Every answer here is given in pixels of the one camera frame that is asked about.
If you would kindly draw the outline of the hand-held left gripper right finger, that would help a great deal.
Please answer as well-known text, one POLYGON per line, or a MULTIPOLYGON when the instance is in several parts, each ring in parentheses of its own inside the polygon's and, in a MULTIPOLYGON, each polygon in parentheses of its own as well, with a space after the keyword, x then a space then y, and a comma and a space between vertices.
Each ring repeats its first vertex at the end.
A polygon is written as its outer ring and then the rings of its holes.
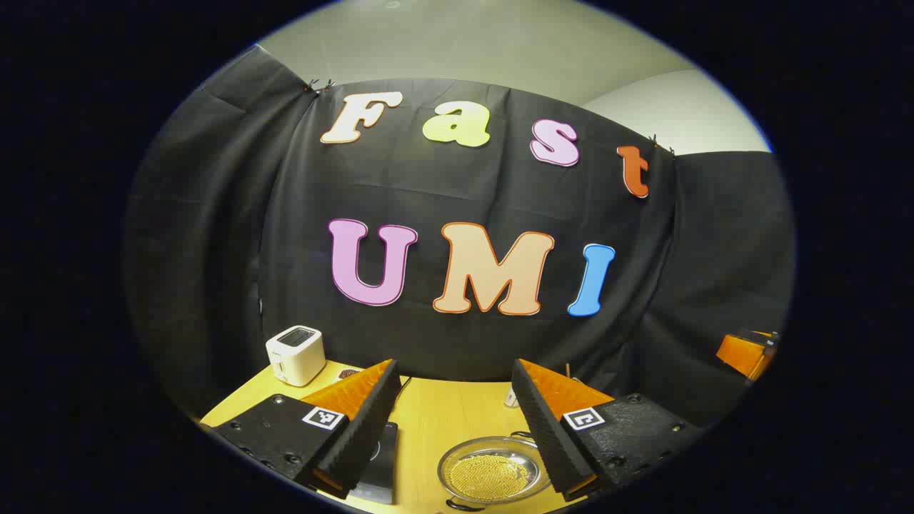
POLYGON ((511 384, 553 488, 567 501, 626 487, 704 433, 646 395, 613 398, 526 359, 513 362, 511 384))

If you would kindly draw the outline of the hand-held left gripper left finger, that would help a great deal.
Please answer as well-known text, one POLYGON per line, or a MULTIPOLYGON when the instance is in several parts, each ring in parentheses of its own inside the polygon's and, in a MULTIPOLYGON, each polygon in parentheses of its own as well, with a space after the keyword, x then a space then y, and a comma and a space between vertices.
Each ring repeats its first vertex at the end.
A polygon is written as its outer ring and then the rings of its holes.
POLYGON ((273 394, 212 429, 301 487, 343 500, 378 448, 399 391, 398 362, 386 359, 301 399, 273 394))

